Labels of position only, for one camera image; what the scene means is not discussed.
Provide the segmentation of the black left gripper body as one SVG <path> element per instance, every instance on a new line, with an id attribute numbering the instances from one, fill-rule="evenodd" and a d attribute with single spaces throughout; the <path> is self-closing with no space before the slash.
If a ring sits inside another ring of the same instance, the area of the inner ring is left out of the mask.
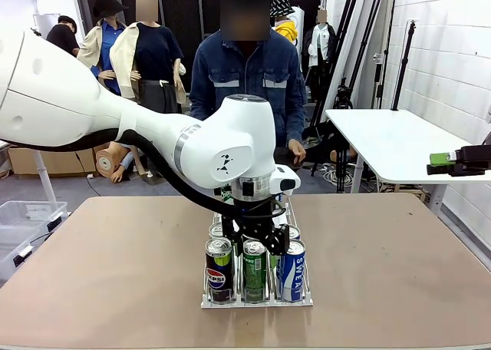
<path id="1" fill-rule="evenodd" d="M 276 226 L 273 219 L 284 215 L 286 208 L 276 198 L 253 203 L 234 200 L 233 207 L 238 214 L 231 218 L 234 219 L 242 233 L 241 250 L 247 239 L 259 241 L 269 250 L 269 235 L 272 228 Z"/>

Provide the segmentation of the person's left hand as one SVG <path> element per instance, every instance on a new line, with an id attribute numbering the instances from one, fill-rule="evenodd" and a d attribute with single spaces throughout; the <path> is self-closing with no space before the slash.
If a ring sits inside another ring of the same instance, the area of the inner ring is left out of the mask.
<path id="1" fill-rule="evenodd" d="M 302 143 L 296 139 L 291 139 L 288 142 L 288 148 L 294 155 L 293 164 L 295 166 L 300 165 L 306 157 L 306 151 Z"/>

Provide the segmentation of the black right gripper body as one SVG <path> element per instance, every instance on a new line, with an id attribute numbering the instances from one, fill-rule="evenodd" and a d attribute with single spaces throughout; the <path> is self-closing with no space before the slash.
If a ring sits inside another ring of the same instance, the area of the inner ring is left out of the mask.
<path id="1" fill-rule="evenodd" d="M 490 148 L 490 145 L 461 147 L 456 152 L 457 163 L 464 172 L 484 174 L 490 169 Z"/>

